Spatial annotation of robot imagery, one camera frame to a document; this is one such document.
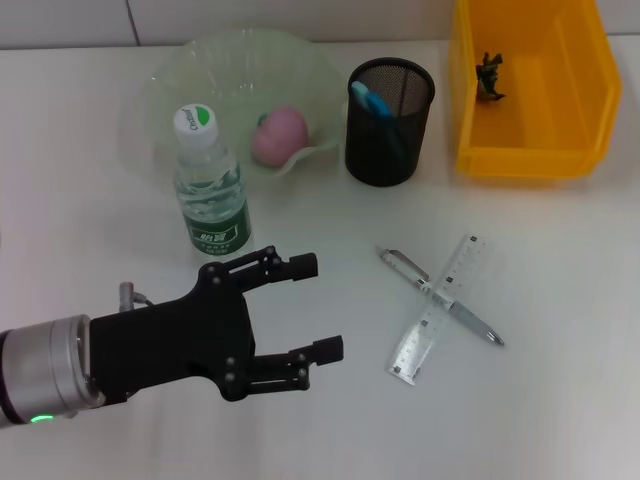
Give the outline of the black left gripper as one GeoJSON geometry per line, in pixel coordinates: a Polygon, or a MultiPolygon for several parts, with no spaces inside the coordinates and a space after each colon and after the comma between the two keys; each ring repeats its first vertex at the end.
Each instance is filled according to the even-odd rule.
{"type": "Polygon", "coordinates": [[[189,377],[214,382],[223,398],[310,388],[309,369],[344,359],[341,336],[273,355],[255,355],[248,308],[240,290],[318,276],[314,253],[282,259],[274,246],[198,272],[183,297],[90,321],[90,374],[109,403],[189,377]]]}

